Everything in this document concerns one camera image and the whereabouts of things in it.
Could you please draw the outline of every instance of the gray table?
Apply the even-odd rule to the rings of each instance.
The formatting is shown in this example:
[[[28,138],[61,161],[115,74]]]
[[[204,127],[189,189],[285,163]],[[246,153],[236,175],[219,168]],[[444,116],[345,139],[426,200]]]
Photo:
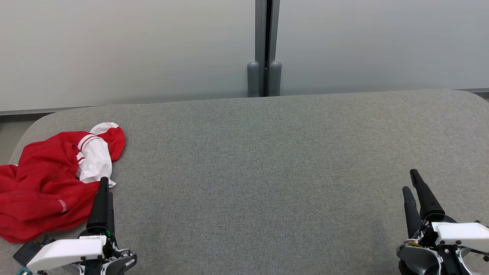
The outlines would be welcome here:
[[[454,219],[489,224],[488,117],[448,90],[90,107],[37,121],[11,161],[118,123],[116,235],[140,259],[128,274],[398,274],[409,169]],[[18,247],[0,240],[0,274],[18,270]]]

